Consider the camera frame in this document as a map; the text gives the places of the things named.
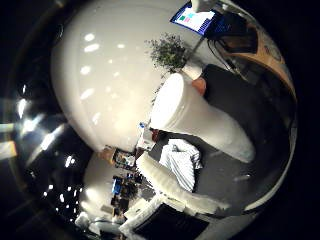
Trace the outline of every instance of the green plant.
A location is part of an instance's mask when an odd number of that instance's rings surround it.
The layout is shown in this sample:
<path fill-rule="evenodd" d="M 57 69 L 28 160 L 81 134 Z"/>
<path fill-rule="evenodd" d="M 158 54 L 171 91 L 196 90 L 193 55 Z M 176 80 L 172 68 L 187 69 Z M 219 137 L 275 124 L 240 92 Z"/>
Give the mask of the green plant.
<path fill-rule="evenodd" d="M 180 36 L 164 33 L 159 40 L 146 40 L 152 49 L 150 57 L 155 67 L 163 67 L 174 73 L 182 68 L 187 59 L 186 44 Z"/>

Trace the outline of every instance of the potted plant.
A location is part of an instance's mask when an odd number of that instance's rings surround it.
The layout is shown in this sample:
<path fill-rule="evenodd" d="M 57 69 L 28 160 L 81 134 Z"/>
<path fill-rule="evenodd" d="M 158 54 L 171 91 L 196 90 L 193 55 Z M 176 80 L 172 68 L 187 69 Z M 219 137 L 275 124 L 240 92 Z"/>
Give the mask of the potted plant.
<path fill-rule="evenodd" d="M 167 72 L 175 73 L 186 64 L 188 51 L 180 36 L 164 33 L 159 40 L 145 42 L 152 49 L 150 57 L 155 67 L 163 67 Z"/>
<path fill-rule="evenodd" d="M 166 73 L 171 74 L 182 71 L 189 77 L 189 83 L 197 80 L 195 87 L 198 88 L 200 86 L 202 88 L 200 89 L 201 94 L 204 93 L 205 81 L 204 79 L 199 79 L 202 73 L 202 67 L 200 67 L 202 64 L 200 64 L 199 60 L 196 61 L 197 63 L 190 60 L 192 55 L 191 48 L 181 40 L 180 36 L 164 33 L 159 40 L 146 40 L 145 42 L 150 45 L 150 58 L 154 62 L 154 66 L 163 67 L 166 70 L 161 78 Z"/>

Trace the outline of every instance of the cable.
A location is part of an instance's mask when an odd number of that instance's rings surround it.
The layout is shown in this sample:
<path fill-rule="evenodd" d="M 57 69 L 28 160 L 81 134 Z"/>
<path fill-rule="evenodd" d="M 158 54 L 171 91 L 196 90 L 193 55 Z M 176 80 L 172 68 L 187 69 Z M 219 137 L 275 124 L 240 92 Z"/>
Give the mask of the cable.
<path fill-rule="evenodd" d="M 208 45 L 208 48 L 210 49 L 210 51 L 212 52 L 212 54 L 229 70 L 228 66 L 224 63 L 223 60 L 221 60 L 221 58 L 219 58 L 212 50 L 212 48 L 210 47 L 210 44 L 209 44 L 209 39 L 207 39 L 207 45 Z"/>

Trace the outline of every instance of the wall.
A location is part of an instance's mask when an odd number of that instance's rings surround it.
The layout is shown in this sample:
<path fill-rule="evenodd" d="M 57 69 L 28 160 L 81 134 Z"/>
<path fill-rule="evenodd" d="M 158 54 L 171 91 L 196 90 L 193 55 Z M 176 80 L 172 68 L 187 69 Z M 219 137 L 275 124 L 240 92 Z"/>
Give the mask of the wall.
<path fill-rule="evenodd" d="M 92 1 L 64 29 L 52 52 L 53 86 L 69 122 L 95 151 L 105 145 L 132 151 L 139 122 L 149 119 L 164 71 L 153 67 L 144 41 L 164 32 L 180 35 L 192 47 L 200 40 L 169 22 L 185 2 Z M 196 55 L 220 64 L 205 41 Z"/>

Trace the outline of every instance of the computer monitor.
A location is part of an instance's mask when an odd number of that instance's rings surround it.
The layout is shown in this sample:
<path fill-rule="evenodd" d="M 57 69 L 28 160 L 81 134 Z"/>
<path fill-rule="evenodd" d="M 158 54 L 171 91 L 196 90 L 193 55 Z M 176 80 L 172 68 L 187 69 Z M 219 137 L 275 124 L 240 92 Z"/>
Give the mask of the computer monitor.
<path fill-rule="evenodd" d="M 201 36 L 207 36 L 208 30 L 217 24 L 222 15 L 214 10 L 195 13 L 191 6 L 191 2 L 182 6 L 170 22 L 188 28 Z"/>
<path fill-rule="evenodd" d="M 238 14 L 220 12 L 195 13 L 191 2 L 182 6 L 170 22 L 188 28 L 201 36 L 219 39 L 221 36 L 244 36 L 247 34 L 247 21 Z"/>

